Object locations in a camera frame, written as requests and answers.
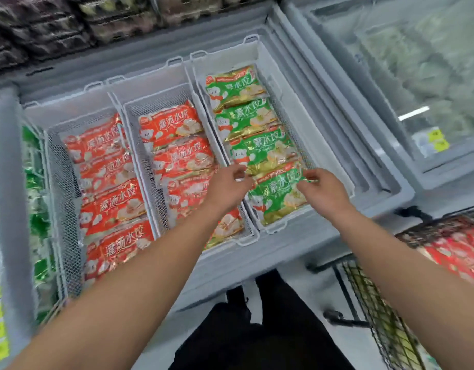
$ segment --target floor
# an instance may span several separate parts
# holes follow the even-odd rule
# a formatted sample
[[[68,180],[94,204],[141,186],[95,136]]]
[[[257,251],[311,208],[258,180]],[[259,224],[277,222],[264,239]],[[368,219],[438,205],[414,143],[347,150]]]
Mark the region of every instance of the floor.
[[[296,260],[279,267],[278,271],[325,324],[333,340],[357,370],[386,369],[369,329],[332,326],[322,317],[325,309],[334,308],[342,312],[345,318],[353,318],[332,269],[313,275],[306,270],[302,261]],[[243,288],[249,298],[247,306],[252,312],[251,322],[261,323],[262,307],[256,283],[253,280],[246,281]],[[357,301],[354,297],[352,300],[362,317]],[[167,318],[134,365],[133,370],[168,368],[180,344],[201,323],[213,305],[222,301],[225,301],[224,294]]]

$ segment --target chest freezer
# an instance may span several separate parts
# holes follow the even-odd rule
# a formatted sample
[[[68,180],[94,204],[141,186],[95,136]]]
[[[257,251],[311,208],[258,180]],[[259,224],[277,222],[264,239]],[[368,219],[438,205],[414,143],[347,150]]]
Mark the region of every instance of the chest freezer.
[[[474,171],[474,0],[288,0],[284,10],[417,190]]]
[[[161,236],[167,229],[166,208],[132,119],[140,109],[156,110],[176,99],[191,99],[218,162],[230,163],[200,82],[214,64],[221,70],[255,64],[307,165],[333,170],[365,215],[380,217],[413,198],[412,187],[365,125],[358,121],[352,126],[349,118],[358,115],[329,95],[324,78],[314,72],[294,34],[280,8],[264,2],[0,78],[0,265],[3,301],[12,312],[5,319],[12,327],[13,355],[34,332],[37,299],[31,281],[22,124],[43,143],[50,241],[64,298],[77,297],[83,290],[86,250],[78,242],[79,193],[72,162],[59,134],[95,124],[117,111],[133,150],[150,226]],[[186,309],[338,236],[307,206],[273,227],[259,226],[246,200],[240,211],[246,218],[243,236],[203,253],[172,311]]]

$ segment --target hand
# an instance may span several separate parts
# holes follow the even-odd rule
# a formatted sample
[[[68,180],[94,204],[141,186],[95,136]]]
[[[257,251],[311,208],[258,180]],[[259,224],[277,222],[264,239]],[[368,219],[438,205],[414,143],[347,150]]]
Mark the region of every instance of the hand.
[[[297,188],[315,211],[327,220],[332,221],[333,217],[344,211],[355,211],[347,190],[334,174],[325,169],[311,169],[305,170],[304,176],[315,181],[300,181]]]
[[[220,218],[235,209],[245,194],[254,188],[254,179],[246,176],[245,170],[246,167],[243,165],[220,168],[209,181],[203,205],[221,215]]]

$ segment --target forearm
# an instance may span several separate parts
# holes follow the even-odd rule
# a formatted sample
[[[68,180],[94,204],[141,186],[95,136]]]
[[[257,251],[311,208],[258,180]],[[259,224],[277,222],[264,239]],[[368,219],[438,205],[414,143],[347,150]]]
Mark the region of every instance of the forearm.
[[[355,210],[331,219],[366,274],[444,369],[474,369],[474,286]]]
[[[184,287],[220,219],[218,212],[202,205],[69,306],[11,369],[131,368]]]

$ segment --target leg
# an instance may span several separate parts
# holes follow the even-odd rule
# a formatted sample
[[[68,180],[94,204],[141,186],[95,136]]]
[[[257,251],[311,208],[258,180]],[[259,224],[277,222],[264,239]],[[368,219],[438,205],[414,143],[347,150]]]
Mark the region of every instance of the leg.
[[[276,335],[300,336],[316,348],[321,361],[331,369],[353,370],[323,323],[276,269],[257,277],[256,284],[263,301],[263,325],[267,330]]]
[[[244,300],[242,287],[227,292],[228,303],[216,304],[199,327],[175,352],[174,362],[170,370],[190,368],[203,356],[228,347],[240,336],[258,330],[252,325],[251,312]]]

